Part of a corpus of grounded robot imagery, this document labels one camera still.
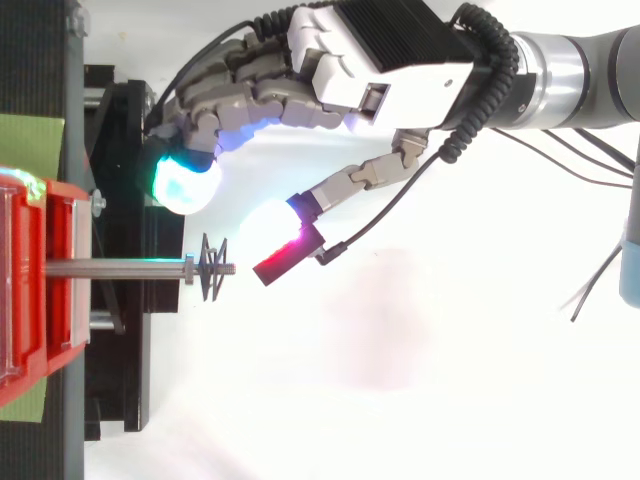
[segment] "green tape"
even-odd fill
[[[0,422],[40,423],[44,412],[44,399],[47,395],[47,379],[38,380],[31,390],[0,408]]]
[[[0,165],[56,179],[64,120],[0,114]]]

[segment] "white background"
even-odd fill
[[[220,31],[285,6],[85,4],[86,62],[115,64],[156,91]],[[639,24],[636,5],[484,2],[512,31],[572,35]],[[446,18],[457,2],[432,6]],[[635,156],[638,133],[598,135]],[[540,133],[518,135],[616,180]],[[346,131],[263,132],[222,158],[223,185],[188,218],[185,251],[206,231],[214,243],[229,237],[240,259],[238,226],[262,200],[388,149],[389,138]],[[346,238],[395,191],[361,194],[320,230],[330,244]],[[216,304],[184,287],[180,313],[153,321],[149,425],[127,435],[103,425],[104,439],[86,446],[87,478],[640,478],[640,318],[617,294],[619,263],[577,324],[560,309],[615,246],[628,201],[483,132],[329,267],[308,261],[265,289],[240,262]]]

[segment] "blue object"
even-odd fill
[[[158,162],[153,180],[153,197],[179,215],[203,209],[222,180],[222,170],[213,162],[206,172],[194,172],[171,157]]]
[[[252,125],[245,125],[240,127],[239,130],[227,131],[223,130],[218,135],[218,146],[220,152],[233,152],[237,150],[249,140],[251,140],[255,133],[259,130],[267,128],[269,125],[280,125],[279,118],[265,118],[258,123]]]
[[[622,243],[620,296],[629,305],[640,308],[640,245]]]

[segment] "bolt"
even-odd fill
[[[86,8],[76,5],[68,18],[68,28],[78,38],[88,37],[90,31],[90,17]]]
[[[102,193],[96,188],[91,194],[91,213],[98,218],[105,208],[107,208],[107,200],[102,198]]]
[[[235,275],[236,264],[235,263],[220,264],[216,267],[216,273],[218,275]]]

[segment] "robotic hand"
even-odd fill
[[[165,206],[181,214],[204,207],[219,181],[215,159],[270,124],[396,129],[389,154],[349,166],[287,201],[300,235],[255,268],[266,285],[304,258],[323,265],[335,259],[429,165],[438,158],[454,163],[484,127],[601,128],[640,120],[640,27],[593,38],[510,35],[479,7],[464,4],[444,23],[422,0],[318,2],[226,33],[244,27],[254,32],[215,41],[194,57],[145,123],[141,178]],[[452,134],[420,166],[432,129]],[[324,250],[313,225],[319,216],[362,190],[406,180],[367,227]],[[640,193],[631,218],[635,252]],[[640,265],[640,253],[632,255]],[[640,273],[627,277],[638,280],[631,296],[640,306]]]

